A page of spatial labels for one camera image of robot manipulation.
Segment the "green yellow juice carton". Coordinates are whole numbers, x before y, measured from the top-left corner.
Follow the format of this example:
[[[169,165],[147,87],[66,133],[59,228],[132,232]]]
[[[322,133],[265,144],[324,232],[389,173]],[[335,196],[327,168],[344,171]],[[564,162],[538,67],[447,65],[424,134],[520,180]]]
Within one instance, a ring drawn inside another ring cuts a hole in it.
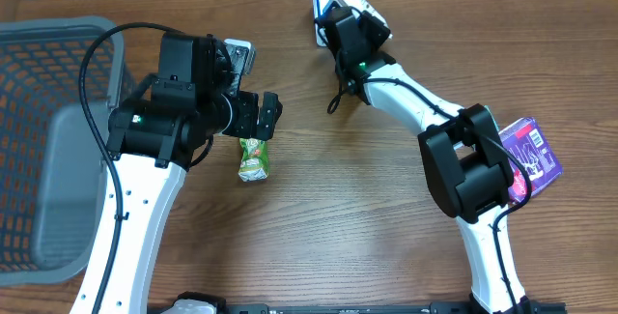
[[[269,176],[267,142],[241,138],[239,144],[242,150],[238,171],[241,180],[246,183],[265,180]]]

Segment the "purple snack package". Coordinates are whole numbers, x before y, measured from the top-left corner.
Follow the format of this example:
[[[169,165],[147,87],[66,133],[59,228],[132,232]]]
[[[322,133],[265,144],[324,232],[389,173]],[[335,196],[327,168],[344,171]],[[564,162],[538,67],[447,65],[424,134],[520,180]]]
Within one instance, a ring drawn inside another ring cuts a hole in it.
[[[518,160],[537,195],[563,174],[563,167],[532,117],[519,118],[499,132],[502,145]]]

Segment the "mint green wipes pack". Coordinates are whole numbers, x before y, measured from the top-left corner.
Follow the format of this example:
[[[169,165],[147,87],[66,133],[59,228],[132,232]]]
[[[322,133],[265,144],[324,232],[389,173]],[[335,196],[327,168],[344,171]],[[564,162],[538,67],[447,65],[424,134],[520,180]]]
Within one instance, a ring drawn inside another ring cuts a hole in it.
[[[496,131],[499,133],[500,132],[500,127],[499,127],[499,124],[496,121],[496,119],[495,119],[495,117],[494,117],[494,115],[492,113],[492,110],[490,109],[490,107],[488,105],[484,105],[484,107],[490,113],[490,115],[492,117],[492,121],[493,121],[494,127],[496,128]]]

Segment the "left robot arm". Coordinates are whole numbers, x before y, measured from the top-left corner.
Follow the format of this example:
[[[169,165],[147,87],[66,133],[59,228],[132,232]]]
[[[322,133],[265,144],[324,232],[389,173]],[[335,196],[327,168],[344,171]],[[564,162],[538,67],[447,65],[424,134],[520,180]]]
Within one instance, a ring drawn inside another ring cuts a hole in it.
[[[158,71],[93,133],[107,165],[103,208],[74,313],[144,313],[161,238],[189,169],[217,134],[268,141],[282,105],[239,84],[252,43],[167,32]]]

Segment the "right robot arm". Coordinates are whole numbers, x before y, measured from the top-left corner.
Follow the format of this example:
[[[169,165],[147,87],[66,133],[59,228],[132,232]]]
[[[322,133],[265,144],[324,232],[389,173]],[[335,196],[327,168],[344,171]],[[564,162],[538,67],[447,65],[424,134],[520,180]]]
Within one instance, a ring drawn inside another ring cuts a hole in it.
[[[429,192],[458,223],[472,272],[478,313],[528,313],[517,277],[507,217],[518,160],[504,148],[488,108],[463,108],[416,83],[381,50],[389,29],[369,12],[338,7],[315,20],[317,35],[335,58],[340,94],[404,123],[419,142]]]

